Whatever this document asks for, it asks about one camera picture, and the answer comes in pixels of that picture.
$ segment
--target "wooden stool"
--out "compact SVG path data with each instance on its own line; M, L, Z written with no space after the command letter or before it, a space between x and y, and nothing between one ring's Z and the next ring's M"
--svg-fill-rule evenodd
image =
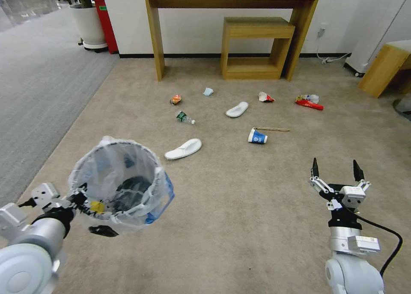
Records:
M281 17L225 17L221 73L224 79L279 79L294 26ZM274 38L268 58L228 58L230 39Z
M408 76L402 89L406 93L411 89L411 40L388 42L380 50L371 67L358 84L358 87L378 98L394 76L407 70Z

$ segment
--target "potted plant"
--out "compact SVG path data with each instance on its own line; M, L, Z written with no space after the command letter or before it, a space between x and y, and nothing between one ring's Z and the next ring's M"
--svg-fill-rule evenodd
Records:
M97 10L91 0L79 0L79 4L70 6L84 48L98 50L106 48L104 32Z

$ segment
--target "white planter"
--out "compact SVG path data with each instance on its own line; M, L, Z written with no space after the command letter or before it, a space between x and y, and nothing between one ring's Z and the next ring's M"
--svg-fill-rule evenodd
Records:
M87 49L107 47L96 8L81 8L80 4L74 4L70 6L70 9L80 37L83 39L84 47Z

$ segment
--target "white appliance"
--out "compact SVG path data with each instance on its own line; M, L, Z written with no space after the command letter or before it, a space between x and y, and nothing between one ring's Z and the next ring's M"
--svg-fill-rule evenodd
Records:
M364 25L363 32L346 64L364 74L387 42L411 39L411 0L381 0Z

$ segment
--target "trash bag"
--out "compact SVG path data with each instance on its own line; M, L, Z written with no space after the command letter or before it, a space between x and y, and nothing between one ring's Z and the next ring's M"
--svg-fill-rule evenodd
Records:
M174 188L156 155L132 140L104 136L71 172L70 194L87 200L78 207L90 231L139 230L158 219L174 198Z

